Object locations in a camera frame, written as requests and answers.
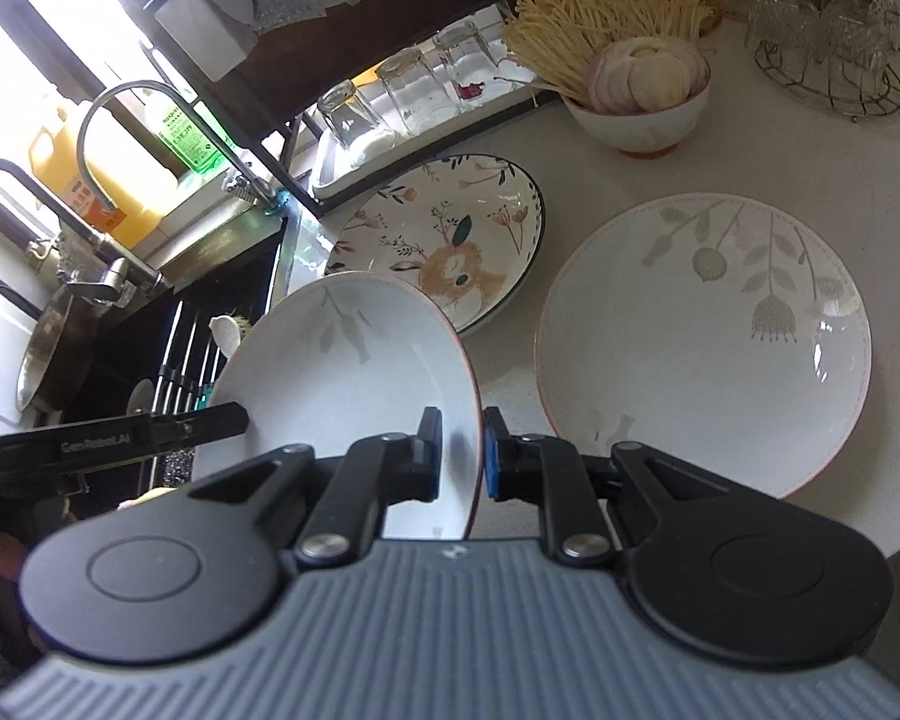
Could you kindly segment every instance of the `drinking glass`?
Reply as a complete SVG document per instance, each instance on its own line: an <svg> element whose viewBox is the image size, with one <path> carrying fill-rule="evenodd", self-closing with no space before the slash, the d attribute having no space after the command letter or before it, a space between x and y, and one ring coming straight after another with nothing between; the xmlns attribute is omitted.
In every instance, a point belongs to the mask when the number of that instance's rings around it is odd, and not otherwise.
<svg viewBox="0 0 900 720"><path fill-rule="evenodd" d="M382 154L396 143L396 133L373 110L353 81L343 81L317 100L317 110L343 146L351 167Z"/></svg>
<svg viewBox="0 0 900 720"><path fill-rule="evenodd" d="M464 108L475 108L514 88L509 81L498 79L498 63L471 20L440 30L434 45Z"/></svg>
<svg viewBox="0 0 900 720"><path fill-rule="evenodd" d="M419 135L460 112L417 47L385 59L376 74L410 135Z"/></svg>

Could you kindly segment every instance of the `faucet spout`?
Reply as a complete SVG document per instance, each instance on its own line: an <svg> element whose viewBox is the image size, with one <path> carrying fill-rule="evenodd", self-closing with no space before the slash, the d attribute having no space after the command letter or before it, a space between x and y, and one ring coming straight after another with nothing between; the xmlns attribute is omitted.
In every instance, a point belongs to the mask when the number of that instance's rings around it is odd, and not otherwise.
<svg viewBox="0 0 900 720"><path fill-rule="evenodd" d="M253 191L253 194L256 194L256 196L263 201L264 206L266 208L277 208L279 199L277 198L277 193L274 191L274 188L266 184L266 181L261 180L259 176L255 175L254 172L247 167L247 164L234 153L233 149L226 144L226 141L217 134L213 127L210 127L207 122L204 122L202 117L200 117L200 114L194 110L194 106L190 105L187 100L183 98L183 95L172 86L161 83L160 81L140 79L138 81L120 83L101 92L96 100L90 105L87 115L83 117L83 121L80 123L79 132L77 132L77 167L79 168L80 176L86 182L87 186L90 187L91 191L100 198L101 203L106 206L106 210L115 210L117 206L114 204L113 200L107 196L106 192L103 191L103 187L98 184L96 178L93 177L93 173L90 172L90 167L87 165L86 154L84 153L87 129L90 127L91 117L98 109L103 105L106 105L106 103L109 103L113 98L117 97L117 95L129 92L132 89L152 89L154 92L160 92L173 100L176 107L183 111L186 117L194 124L194 127L197 127L207 140L210 141L210 143L213 143L220 153L226 157L227 162L230 162L231 165L233 165L233 167L235 167L240 174L250 182L250 191Z"/></svg>
<svg viewBox="0 0 900 720"><path fill-rule="evenodd" d="M39 181L27 173L22 167L8 159L0 158L0 172L9 173L23 184L40 202L46 205L60 219L60 223L77 233L87 241L94 255L100 257L108 266L113 266L120 259L127 261L127 280L137 285L144 292L152 295L162 292L169 284L160 271L156 271L122 244L100 230L87 224L80 215Z"/></svg>

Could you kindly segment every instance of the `yellow bottle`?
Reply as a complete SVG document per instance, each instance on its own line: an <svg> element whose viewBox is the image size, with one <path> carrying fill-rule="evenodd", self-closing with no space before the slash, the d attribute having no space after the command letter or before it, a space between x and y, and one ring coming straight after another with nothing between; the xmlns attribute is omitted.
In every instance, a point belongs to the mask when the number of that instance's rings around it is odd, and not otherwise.
<svg viewBox="0 0 900 720"><path fill-rule="evenodd" d="M93 115L86 137L90 172L116 203L104 210L77 168L77 132L90 103L60 98L55 116L29 148L32 173L90 225L135 247L160 223L176 190L173 174L151 156L106 109Z"/></svg>

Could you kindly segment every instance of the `floral plate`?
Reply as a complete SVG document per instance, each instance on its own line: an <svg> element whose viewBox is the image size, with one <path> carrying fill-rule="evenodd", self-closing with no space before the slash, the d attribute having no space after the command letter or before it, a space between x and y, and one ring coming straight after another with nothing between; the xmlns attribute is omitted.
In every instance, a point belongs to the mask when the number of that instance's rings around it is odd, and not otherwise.
<svg viewBox="0 0 900 720"><path fill-rule="evenodd" d="M396 274L463 332L520 285L543 226L543 196L522 167L486 154L444 157L377 191L346 223L324 274Z"/></svg>
<svg viewBox="0 0 900 720"><path fill-rule="evenodd" d="M784 497L840 450L871 374L860 295L812 230L730 194L638 206L563 266L536 333L559 435L639 440Z"/></svg>

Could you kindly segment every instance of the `gray ribbed grip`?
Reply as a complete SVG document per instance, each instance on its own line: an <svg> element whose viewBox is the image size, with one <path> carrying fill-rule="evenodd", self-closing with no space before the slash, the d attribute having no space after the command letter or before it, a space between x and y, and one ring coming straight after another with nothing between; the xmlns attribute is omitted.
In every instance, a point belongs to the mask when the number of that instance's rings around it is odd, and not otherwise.
<svg viewBox="0 0 900 720"><path fill-rule="evenodd" d="M859 659L761 674L650 630L610 575L535 541L381 541L305 574L201 661L122 672L53 656L0 697L17 720L890 720Z"/></svg>

